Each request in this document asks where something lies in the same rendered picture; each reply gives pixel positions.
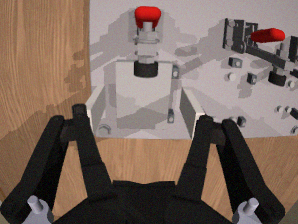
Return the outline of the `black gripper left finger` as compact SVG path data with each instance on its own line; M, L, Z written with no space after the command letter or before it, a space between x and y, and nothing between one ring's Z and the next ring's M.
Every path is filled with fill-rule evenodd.
M0 212L9 224L53 223L52 210L69 141L77 142L95 224L127 224L94 138L106 108L105 84L98 84L85 104L71 108L72 119L64 120L62 115L50 118L20 182L2 202Z

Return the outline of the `grey rectangular block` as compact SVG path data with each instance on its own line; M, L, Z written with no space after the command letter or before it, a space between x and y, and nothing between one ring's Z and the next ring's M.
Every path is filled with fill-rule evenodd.
M134 61L117 59L117 128L167 130L172 62L157 61L158 76L134 76Z

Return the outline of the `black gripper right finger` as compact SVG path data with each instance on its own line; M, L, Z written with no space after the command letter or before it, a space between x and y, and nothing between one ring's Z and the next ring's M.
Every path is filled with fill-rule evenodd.
M192 143L163 224L196 223L210 143L216 144L233 212L232 223L278 224L285 216L285 208L266 186L236 122L214 122L189 87L181 89L179 109Z

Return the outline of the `grey metal fixture plate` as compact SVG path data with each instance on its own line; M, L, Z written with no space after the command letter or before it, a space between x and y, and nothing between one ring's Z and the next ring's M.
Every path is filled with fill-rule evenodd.
M179 68L179 79L171 79L169 109L174 123L165 129L117 128L115 62L138 60L138 43L128 42L129 8L151 6L164 9L163 44L157 43L154 60L171 61ZM298 0L89 0L89 61L91 94L105 84L106 108L99 125L111 128L100 138L191 139L180 107L181 89L189 87L208 116L218 123L234 116L246 118L238 128L244 138L296 136L298 125L287 106L298 110L298 79L285 71L285 86L268 82L272 63L248 53L222 48L225 18L259 23L259 30L276 28L285 33L278 42L257 43L260 49L276 54L280 44L298 37ZM229 57L243 60L242 68L228 65ZM236 74L236 80L228 74ZM256 84L247 82L248 73L257 75ZM289 81L295 83L288 86ZM278 106L283 112L277 111ZM99 127L98 125L98 127Z

